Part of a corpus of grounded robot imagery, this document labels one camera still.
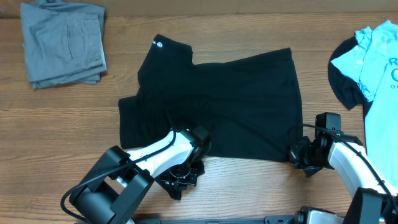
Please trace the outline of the black polo shirt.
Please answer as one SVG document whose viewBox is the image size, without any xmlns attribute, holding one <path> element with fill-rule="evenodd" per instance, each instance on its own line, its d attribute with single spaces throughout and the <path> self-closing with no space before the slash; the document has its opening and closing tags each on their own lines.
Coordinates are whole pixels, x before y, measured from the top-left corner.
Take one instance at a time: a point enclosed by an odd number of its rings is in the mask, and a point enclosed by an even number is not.
<svg viewBox="0 0 398 224">
<path fill-rule="evenodd" d="M 288 48 L 195 64 L 189 45 L 157 35 L 137 79 L 137 94 L 118 103 L 123 149 L 146 147 L 172 128 L 203 127 L 210 156 L 287 162 L 302 139 L 302 99 Z"/>
</svg>

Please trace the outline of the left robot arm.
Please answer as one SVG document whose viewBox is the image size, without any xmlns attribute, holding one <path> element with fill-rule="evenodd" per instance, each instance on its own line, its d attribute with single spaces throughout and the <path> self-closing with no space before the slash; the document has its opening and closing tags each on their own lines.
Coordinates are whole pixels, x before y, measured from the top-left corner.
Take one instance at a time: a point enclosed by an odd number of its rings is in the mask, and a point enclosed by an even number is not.
<svg viewBox="0 0 398 224">
<path fill-rule="evenodd" d="M 154 182 L 179 200 L 204 174 L 203 157 L 210 134 L 171 129 L 163 139 L 142 149 L 109 148 L 82 181 L 62 197 L 62 210 L 85 223 L 132 223 L 132 217 Z"/>
</svg>

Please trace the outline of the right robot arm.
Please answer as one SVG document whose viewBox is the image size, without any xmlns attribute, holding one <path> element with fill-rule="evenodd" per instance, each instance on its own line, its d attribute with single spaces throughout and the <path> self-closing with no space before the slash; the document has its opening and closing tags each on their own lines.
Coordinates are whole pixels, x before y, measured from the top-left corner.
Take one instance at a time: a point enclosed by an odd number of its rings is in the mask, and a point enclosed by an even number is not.
<svg viewBox="0 0 398 224">
<path fill-rule="evenodd" d="M 397 189 L 369 161 L 362 142 L 341 130 L 341 116 L 321 113 L 312 125 L 315 139 L 303 137 L 291 145 L 289 160 L 311 177 L 323 168 L 340 175 L 352 201 L 346 215 L 303 206 L 291 223 L 397 223 Z"/>
</svg>

